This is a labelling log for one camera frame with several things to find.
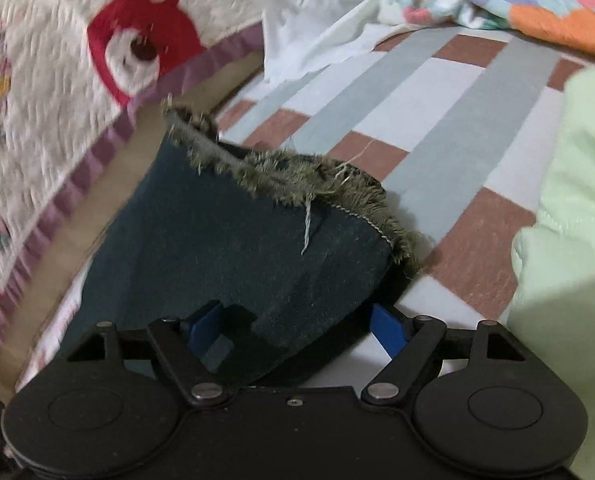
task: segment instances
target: red bear print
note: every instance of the red bear print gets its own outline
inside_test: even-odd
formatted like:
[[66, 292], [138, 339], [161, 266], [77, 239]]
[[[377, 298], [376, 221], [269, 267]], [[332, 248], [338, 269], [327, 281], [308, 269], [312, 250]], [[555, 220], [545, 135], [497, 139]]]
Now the red bear print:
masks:
[[113, 0], [90, 22], [93, 64], [120, 105], [205, 50], [179, 2]]

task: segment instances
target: olive green fringe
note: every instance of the olive green fringe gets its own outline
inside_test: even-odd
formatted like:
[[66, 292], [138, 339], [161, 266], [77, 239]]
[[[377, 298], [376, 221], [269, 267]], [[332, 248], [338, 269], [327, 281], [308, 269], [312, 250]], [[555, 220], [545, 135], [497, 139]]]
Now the olive green fringe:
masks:
[[211, 139], [218, 131], [208, 114], [193, 114], [184, 108], [165, 107], [170, 140], [186, 148], [198, 173], [212, 170], [231, 173], [252, 195], [272, 197], [277, 203], [307, 210], [305, 250], [308, 245], [310, 204], [322, 200], [346, 213], [364, 219], [388, 241], [393, 259], [411, 276], [419, 268], [413, 253], [419, 239], [403, 229], [386, 206], [386, 191], [379, 181], [355, 166], [319, 155], [298, 155], [283, 150], [248, 153], [237, 158]]

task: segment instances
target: silver bolt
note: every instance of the silver bolt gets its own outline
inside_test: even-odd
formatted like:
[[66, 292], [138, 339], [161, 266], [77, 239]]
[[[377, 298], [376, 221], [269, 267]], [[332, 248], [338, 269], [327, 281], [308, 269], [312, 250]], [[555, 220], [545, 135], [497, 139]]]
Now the silver bolt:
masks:
[[375, 383], [369, 386], [368, 392], [373, 399], [392, 399], [400, 389], [391, 383]]
[[222, 395], [224, 389], [215, 383], [199, 383], [193, 386], [190, 392], [197, 400], [212, 400]]

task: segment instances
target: green cloth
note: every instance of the green cloth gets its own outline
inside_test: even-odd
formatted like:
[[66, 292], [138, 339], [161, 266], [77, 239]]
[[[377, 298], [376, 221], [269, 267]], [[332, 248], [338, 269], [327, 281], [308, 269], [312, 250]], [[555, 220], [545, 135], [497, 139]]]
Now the green cloth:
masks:
[[509, 328], [583, 400], [589, 432], [572, 469], [595, 480], [595, 67], [565, 88], [537, 223], [513, 245]]

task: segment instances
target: bear nose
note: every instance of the bear nose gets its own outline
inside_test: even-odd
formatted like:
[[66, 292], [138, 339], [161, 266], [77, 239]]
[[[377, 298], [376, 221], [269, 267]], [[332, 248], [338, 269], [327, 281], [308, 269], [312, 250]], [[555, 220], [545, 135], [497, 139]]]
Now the bear nose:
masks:
[[144, 62], [151, 62], [157, 57], [157, 49], [145, 36], [137, 36], [131, 42], [131, 52], [139, 61]]

